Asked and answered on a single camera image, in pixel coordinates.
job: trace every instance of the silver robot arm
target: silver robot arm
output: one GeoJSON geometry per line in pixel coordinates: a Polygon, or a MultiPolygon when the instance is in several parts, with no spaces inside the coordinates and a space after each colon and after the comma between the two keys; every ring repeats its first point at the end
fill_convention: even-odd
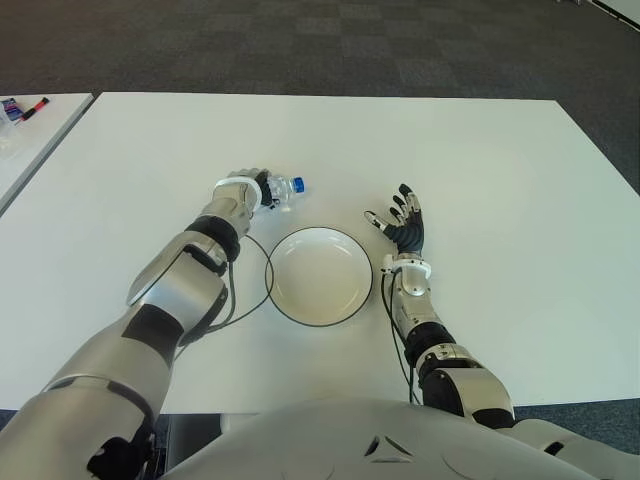
{"type": "Polygon", "coordinates": [[[176,348],[201,337],[222,309],[220,276],[254,209],[270,201],[266,170],[232,175],[135,279],[122,318],[88,340],[0,433],[0,479],[135,478],[176,348]]]}
{"type": "Polygon", "coordinates": [[[420,203],[406,185],[404,200],[394,196],[397,223],[373,212],[365,217],[396,243],[398,255],[387,255],[383,272],[392,276],[385,296],[391,320],[402,338],[410,368],[418,373],[423,405],[497,430],[541,452],[577,467],[593,478],[639,478],[640,457],[542,420],[515,421],[509,394],[500,380],[457,344],[431,304],[431,267],[422,258],[424,230],[420,203]]]}
{"type": "Polygon", "coordinates": [[[513,406],[504,385],[466,348],[458,345],[431,304],[431,267],[422,258],[424,227],[418,197],[402,184],[394,195],[398,208],[391,224],[373,212],[365,218],[398,247],[387,255],[383,272],[392,276],[385,297],[405,347],[410,368],[418,374],[423,404],[468,418],[490,428],[514,424],[513,406]]]}

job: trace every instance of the table surface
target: table surface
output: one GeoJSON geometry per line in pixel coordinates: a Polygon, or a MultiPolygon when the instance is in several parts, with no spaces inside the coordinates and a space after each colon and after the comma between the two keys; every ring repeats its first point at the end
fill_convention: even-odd
{"type": "MultiPolygon", "coordinates": [[[[437,311],[515,404],[640,395],[640,199],[557,103],[107,93],[0,218],[0,407],[117,319],[215,182],[253,166],[308,185],[289,211],[254,218],[267,249],[301,227],[339,228],[369,254],[375,287],[334,327],[267,302],[192,345],[165,412],[406,399],[378,291],[392,248],[362,216],[386,211],[401,182],[424,208],[437,311]]],[[[238,312],[264,295],[265,260],[242,247],[238,312]]]]}
{"type": "Polygon", "coordinates": [[[13,97],[26,111],[43,96],[50,100],[47,106],[16,125],[18,152],[11,158],[0,158],[0,215],[93,99],[90,93],[0,95],[0,99],[13,97]]]}

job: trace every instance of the robot finger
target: robot finger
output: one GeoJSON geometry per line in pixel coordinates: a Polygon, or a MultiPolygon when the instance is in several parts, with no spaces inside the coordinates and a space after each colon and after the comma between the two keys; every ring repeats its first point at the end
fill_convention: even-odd
{"type": "Polygon", "coordinates": [[[400,190],[400,193],[402,194],[402,196],[404,197],[406,203],[407,203],[407,210],[411,213],[420,213],[421,207],[420,207],[420,201],[418,200],[418,196],[413,193],[413,190],[411,190],[406,184],[402,184],[400,185],[400,188],[398,189],[400,190]]]}
{"type": "Polygon", "coordinates": [[[397,220],[400,225],[406,225],[407,219],[402,216],[402,214],[396,210],[394,207],[389,208],[389,212],[391,215],[397,220]]]}
{"type": "Polygon", "coordinates": [[[366,212],[364,212],[364,218],[366,218],[371,225],[379,228],[382,232],[384,232],[386,228],[389,226],[387,222],[385,222],[382,218],[380,218],[370,210],[367,210],[366,212]]]}
{"type": "Polygon", "coordinates": [[[393,201],[400,207],[400,211],[402,212],[403,217],[407,217],[407,204],[402,200],[399,196],[394,195],[393,201]]]}

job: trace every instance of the marker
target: marker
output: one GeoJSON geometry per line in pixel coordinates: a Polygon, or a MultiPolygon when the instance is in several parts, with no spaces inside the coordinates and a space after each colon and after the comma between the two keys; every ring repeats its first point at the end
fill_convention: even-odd
{"type": "Polygon", "coordinates": [[[42,107],[44,107],[47,103],[49,103],[49,99],[47,97],[42,97],[42,100],[40,100],[33,108],[30,108],[29,110],[24,112],[22,114],[22,117],[20,118],[22,119],[22,121],[29,120],[31,117],[33,117],[36,114],[36,112],[41,110],[42,107]]]}

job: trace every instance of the cable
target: cable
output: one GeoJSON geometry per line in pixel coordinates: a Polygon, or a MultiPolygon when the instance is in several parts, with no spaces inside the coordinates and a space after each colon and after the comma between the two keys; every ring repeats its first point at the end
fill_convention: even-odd
{"type": "MultiPolygon", "coordinates": [[[[236,286],[235,286],[235,279],[234,279],[234,274],[233,274],[233,262],[229,262],[229,290],[231,291],[231,309],[229,310],[229,313],[227,314],[227,316],[225,317],[225,319],[222,322],[220,322],[220,323],[218,323],[216,325],[211,325],[209,328],[207,328],[207,330],[205,332],[205,335],[208,335],[209,333],[217,332],[218,330],[222,330],[223,328],[228,327],[230,325],[233,325],[234,323],[239,322],[243,318],[248,317],[253,312],[255,312],[258,308],[260,308],[262,306],[262,304],[264,302],[266,302],[269,299],[269,297],[271,296],[271,291],[273,290],[273,285],[275,283],[274,282],[275,274],[274,274],[274,270],[273,270],[273,264],[271,263],[271,256],[267,253],[267,251],[260,244],[260,242],[258,242],[251,235],[245,235],[245,237],[247,237],[249,240],[251,240],[253,243],[255,243],[258,246],[258,248],[262,251],[262,253],[265,256],[265,258],[267,259],[267,264],[265,266],[265,269],[268,268],[269,272],[271,273],[271,282],[269,284],[269,288],[267,289],[267,294],[264,296],[264,298],[262,298],[262,300],[260,300],[260,302],[258,302],[248,312],[243,313],[242,315],[240,315],[239,317],[235,318],[234,320],[231,320],[231,318],[233,317],[233,315],[235,314],[235,311],[236,311],[236,286]]],[[[187,349],[187,347],[189,345],[191,345],[191,343],[186,344],[184,347],[182,347],[180,349],[180,351],[176,354],[176,356],[173,359],[174,362],[180,357],[180,355],[182,355],[184,353],[184,351],[187,349]]]]}
{"type": "MultiPolygon", "coordinates": [[[[271,296],[271,291],[273,290],[273,284],[275,283],[275,282],[274,282],[274,280],[275,280],[275,274],[274,274],[274,271],[273,271],[273,264],[271,263],[271,256],[267,253],[267,251],[264,249],[264,247],[263,247],[262,245],[260,245],[260,243],[259,243],[255,238],[253,238],[253,237],[252,237],[252,236],[250,236],[250,235],[245,235],[245,236],[246,236],[249,240],[251,240],[253,243],[255,243],[255,244],[258,246],[258,248],[259,248],[260,250],[262,250],[262,253],[264,254],[265,258],[267,259],[267,265],[266,265],[266,267],[267,267],[267,268],[269,268],[269,272],[271,273],[271,282],[270,282],[270,284],[269,284],[269,288],[267,289],[267,294],[266,294],[266,295],[262,298],[262,300],[260,300],[260,302],[258,302],[258,303],[253,307],[253,308],[251,308],[248,312],[243,313],[243,314],[242,314],[242,315],[240,315],[238,318],[236,318],[236,319],[234,319],[234,320],[231,320],[231,321],[226,321],[226,320],[225,320],[225,321],[226,321],[226,323],[221,323],[220,325],[214,325],[213,327],[210,327],[210,328],[213,328],[213,330],[211,330],[212,332],[216,332],[216,331],[218,331],[218,330],[220,330],[220,329],[222,329],[222,328],[224,328],[224,327],[228,327],[228,326],[230,326],[230,325],[233,325],[234,323],[239,322],[239,321],[240,321],[240,320],[242,320],[243,318],[248,317],[248,316],[249,316],[249,315],[251,315],[253,312],[255,312],[258,308],[260,308],[260,307],[262,306],[262,304],[263,304],[264,302],[266,302],[266,301],[269,299],[269,297],[271,296]]],[[[235,289],[234,289],[234,287],[233,287],[233,283],[232,283],[232,282],[233,282],[233,279],[232,279],[231,277],[229,277],[229,282],[231,283],[231,288],[233,289],[232,291],[234,291],[235,289]]]]}
{"type": "Polygon", "coordinates": [[[396,333],[400,337],[400,340],[402,341],[403,345],[405,345],[405,342],[404,342],[404,339],[402,338],[402,334],[400,333],[400,329],[398,328],[398,325],[396,325],[396,322],[393,320],[393,314],[392,314],[393,291],[395,288],[396,276],[398,275],[398,273],[399,273],[398,271],[395,271],[391,279],[391,295],[390,295],[391,298],[389,300],[389,304],[387,304],[387,298],[384,291],[384,280],[386,278],[386,275],[383,275],[382,279],[380,280],[380,293],[382,294],[382,303],[384,304],[384,309],[387,312],[387,316],[389,317],[389,323],[391,325],[391,337],[393,338],[393,345],[396,349],[396,354],[398,356],[398,362],[400,363],[400,368],[402,369],[402,375],[404,376],[404,379],[407,382],[407,385],[409,386],[409,403],[413,403],[413,401],[415,400],[415,402],[418,405],[420,405],[420,401],[418,400],[417,395],[413,391],[413,368],[409,366],[410,376],[407,376],[407,371],[405,370],[404,362],[402,361],[402,355],[400,354],[400,347],[398,346],[398,339],[396,337],[396,333]]]}
{"type": "Polygon", "coordinates": [[[233,262],[229,262],[229,290],[231,291],[231,308],[229,309],[229,313],[227,313],[225,319],[219,324],[209,326],[205,335],[228,325],[231,321],[231,317],[236,313],[236,284],[233,278],[233,262]]]}

